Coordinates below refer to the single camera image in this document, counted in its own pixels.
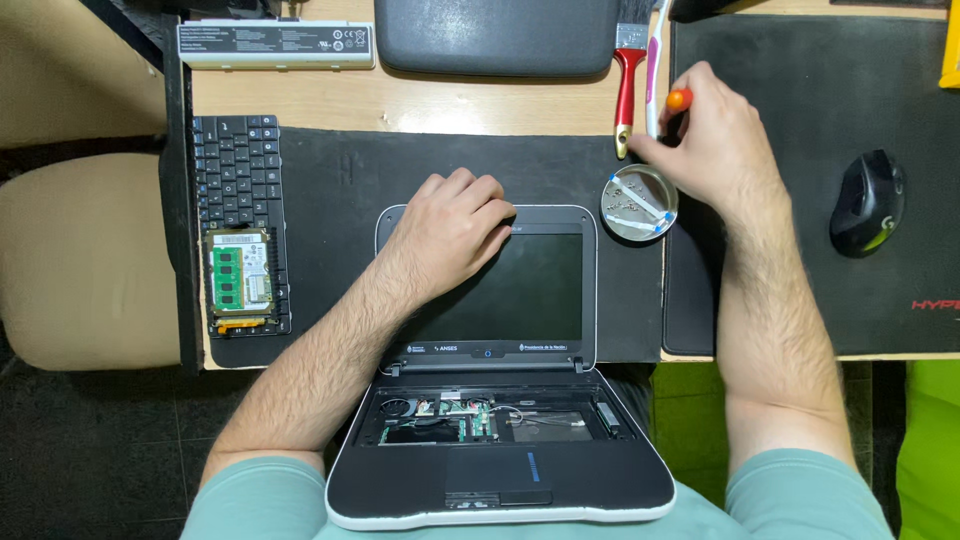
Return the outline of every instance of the desk surface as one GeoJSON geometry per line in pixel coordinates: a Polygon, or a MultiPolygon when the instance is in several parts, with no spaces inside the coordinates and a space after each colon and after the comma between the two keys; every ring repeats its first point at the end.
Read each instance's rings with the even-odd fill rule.
{"type": "MultiPolygon", "coordinates": [[[[946,10],[833,6],[829,0],[743,0],[729,12],[900,16],[947,20],[946,10]]],[[[372,0],[311,0],[305,19],[373,21],[372,0]]],[[[657,22],[654,13],[651,26],[657,22]]],[[[664,30],[657,98],[669,88],[670,35],[664,30]]],[[[645,122],[642,73],[636,77],[635,124],[645,122]]],[[[612,135],[620,69],[586,81],[409,75],[385,70],[194,71],[197,115],[276,114],[280,125],[345,131],[466,135],[612,135]]],[[[204,335],[206,369],[217,369],[204,335]]],[[[663,356],[664,360],[709,358],[663,356]]]]}

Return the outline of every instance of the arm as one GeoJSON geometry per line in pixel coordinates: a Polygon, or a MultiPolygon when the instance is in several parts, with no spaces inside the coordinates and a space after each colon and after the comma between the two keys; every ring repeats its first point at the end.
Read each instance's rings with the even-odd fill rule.
{"type": "Polygon", "coordinates": [[[499,223],[515,213],[491,176],[458,169],[427,179],[347,294],[253,385],[213,444],[202,482],[265,455],[298,458],[323,473],[318,451],[370,384],[396,330],[490,260],[510,234],[499,223]]]}
{"type": "Polygon", "coordinates": [[[814,450],[855,469],[832,346],[759,114],[705,62],[674,87],[694,95],[680,146],[648,136],[631,145],[727,225],[717,362],[727,393],[731,471],[777,448],[814,450]]]}

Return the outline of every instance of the black gaming mouse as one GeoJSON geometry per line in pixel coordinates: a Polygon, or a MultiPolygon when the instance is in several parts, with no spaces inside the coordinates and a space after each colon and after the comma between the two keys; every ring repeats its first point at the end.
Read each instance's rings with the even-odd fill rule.
{"type": "Polygon", "coordinates": [[[861,258],[876,251],[900,226],[906,199],[903,172],[883,150],[858,157],[843,175],[830,217],[830,241],[840,254],[861,258]]]}

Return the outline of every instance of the right hand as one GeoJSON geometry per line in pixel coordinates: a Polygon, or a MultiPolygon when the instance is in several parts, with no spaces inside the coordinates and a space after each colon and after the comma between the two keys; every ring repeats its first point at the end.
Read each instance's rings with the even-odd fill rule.
{"type": "MultiPolygon", "coordinates": [[[[669,148],[648,135],[635,135],[630,149],[725,219],[767,205],[771,197],[783,200],[786,189],[756,108],[717,79],[705,61],[688,69],[673,87],[693,91],[680,145],[669,148]]],[[[662,131],[671,116],[663,108],[662,131]]]]}
{"type": "Polygon", "coordinates": [[[475,178],[461,167],[431,175],[403,211],[374,261],[381,277],[401,283],[416,307],[465,282],[510,235],[504,219],[516,215],[492,176],[475,178]]]}

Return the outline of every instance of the laptop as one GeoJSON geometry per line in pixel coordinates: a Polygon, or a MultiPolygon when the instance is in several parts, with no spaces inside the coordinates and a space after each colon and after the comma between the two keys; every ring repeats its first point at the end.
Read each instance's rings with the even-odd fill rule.
{"type": "MultiPolygon", "coordinates": [[[[377,252],[404,208],[380,215],[377,252]]],[[[517,206],[512,227],[384,355],[329,474],[334,524],[638,522],[672,508],[669,470],[595,369],[596,222],[517,206]]]]}

